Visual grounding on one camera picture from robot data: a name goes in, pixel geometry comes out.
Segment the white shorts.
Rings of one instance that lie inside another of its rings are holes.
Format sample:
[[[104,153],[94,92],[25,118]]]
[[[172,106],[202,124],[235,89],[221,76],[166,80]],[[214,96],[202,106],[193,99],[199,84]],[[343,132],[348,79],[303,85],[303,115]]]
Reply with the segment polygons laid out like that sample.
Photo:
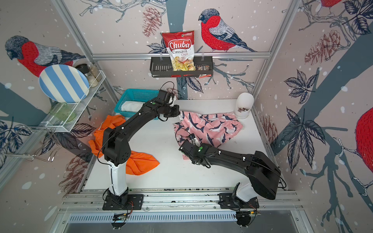
[[[121,105],[120,109],[123,112],[138,112],[142,108],[143,104],[144,102],[125,101]]]

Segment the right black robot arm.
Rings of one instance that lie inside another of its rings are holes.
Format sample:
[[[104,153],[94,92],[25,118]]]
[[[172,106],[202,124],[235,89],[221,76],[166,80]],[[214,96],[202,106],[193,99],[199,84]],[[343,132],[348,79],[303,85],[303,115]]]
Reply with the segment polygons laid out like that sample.
[[[179,151],[195,165],[221,166],[239,172],[249,178],[259,196],[268,200],[276,198],[281,171],[263,152],[240,154],[205,143],[195,146],[189,141],[184,141]]]

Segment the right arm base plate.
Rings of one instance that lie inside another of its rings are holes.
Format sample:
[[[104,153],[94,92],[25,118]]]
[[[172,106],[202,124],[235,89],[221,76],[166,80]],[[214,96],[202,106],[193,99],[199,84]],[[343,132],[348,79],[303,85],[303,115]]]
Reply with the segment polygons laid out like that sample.
[[[218,204],[221,209],[230,209],[234,211],[259,208],[257,198],[252,198],[248,202],[244,202],[233,195],[233,193],[220,193]]]

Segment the pink patterned garment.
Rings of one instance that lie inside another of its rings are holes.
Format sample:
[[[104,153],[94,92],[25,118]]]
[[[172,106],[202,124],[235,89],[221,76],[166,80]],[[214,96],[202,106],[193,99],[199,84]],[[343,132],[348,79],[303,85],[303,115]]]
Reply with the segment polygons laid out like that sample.
[[[188,141],[193,145],[219,147],[244,129],[234,113],[199,114],[182,111],[180,121],[173,124],[178,145]]]

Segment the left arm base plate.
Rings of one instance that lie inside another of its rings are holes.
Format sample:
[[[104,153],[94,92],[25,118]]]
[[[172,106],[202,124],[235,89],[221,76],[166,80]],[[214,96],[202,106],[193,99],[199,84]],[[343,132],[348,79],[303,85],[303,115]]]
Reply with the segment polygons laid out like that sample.
[[[104,211],[141,210],[143,199],[142,194],[115,196],[110,193],[106,196],[102,209]]]

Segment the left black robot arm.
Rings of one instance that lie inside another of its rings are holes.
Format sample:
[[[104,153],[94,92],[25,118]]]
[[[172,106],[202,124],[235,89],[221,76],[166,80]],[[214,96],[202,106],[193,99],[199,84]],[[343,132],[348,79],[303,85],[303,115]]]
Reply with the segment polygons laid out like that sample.
[[[105,164],[109,166],[111,185],[108,201],[125,205],[128,202],[126,163],[131,156],[130,139],[149,121],[163,115],[166,119],[180,115],[179,106],[174,105],[174,94],[159,90],[157,96],[147,102],[131,118],[114,129],[104,131],[103,146]]]

